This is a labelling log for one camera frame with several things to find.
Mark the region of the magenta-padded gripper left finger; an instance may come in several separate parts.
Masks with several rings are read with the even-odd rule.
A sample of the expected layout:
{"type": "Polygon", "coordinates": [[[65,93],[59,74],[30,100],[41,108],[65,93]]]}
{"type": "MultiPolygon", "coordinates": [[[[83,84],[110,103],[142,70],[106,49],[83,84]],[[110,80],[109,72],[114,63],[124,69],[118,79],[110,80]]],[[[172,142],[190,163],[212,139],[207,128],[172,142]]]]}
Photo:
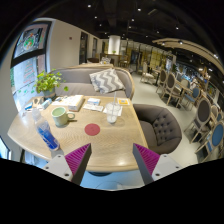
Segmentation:
{"type": "Polygon", "coordinates": [[[91,154],[91,144],[88,143],[67,155],[56,155],[43,170],[80,185],[91,154]]]}

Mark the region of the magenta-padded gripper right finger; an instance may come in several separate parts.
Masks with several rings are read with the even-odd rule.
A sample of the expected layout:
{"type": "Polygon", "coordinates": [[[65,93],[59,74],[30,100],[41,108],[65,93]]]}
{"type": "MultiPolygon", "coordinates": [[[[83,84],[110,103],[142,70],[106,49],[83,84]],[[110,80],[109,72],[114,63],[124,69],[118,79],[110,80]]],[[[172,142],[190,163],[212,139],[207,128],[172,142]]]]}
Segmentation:
{"type": "Polygon", "coordinates": [[[159,155],[138,144],[133,144],[133,155],[145,185],[182,169],[168,154],[159,155]]]}

